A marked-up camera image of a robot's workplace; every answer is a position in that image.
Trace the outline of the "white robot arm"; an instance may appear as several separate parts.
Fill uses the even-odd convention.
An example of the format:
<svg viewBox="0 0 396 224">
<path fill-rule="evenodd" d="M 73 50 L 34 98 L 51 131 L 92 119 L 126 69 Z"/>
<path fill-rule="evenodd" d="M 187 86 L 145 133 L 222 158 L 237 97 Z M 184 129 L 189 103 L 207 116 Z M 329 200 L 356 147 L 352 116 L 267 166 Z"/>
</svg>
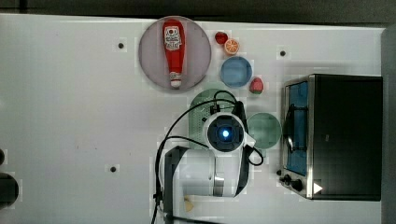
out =
<svg viewBox="0 0 396 224">
<path fill-rule="evenodd" d="M 182 206 L 187 195 L 233 198 L 248 183 L 255 140 L 248 134 L 245 116 L 216 113 L 205 121 L 203 137 L 203 148 L 176 146 L 160 158 L 165 224 L 186 220 Z"/>
</svg>

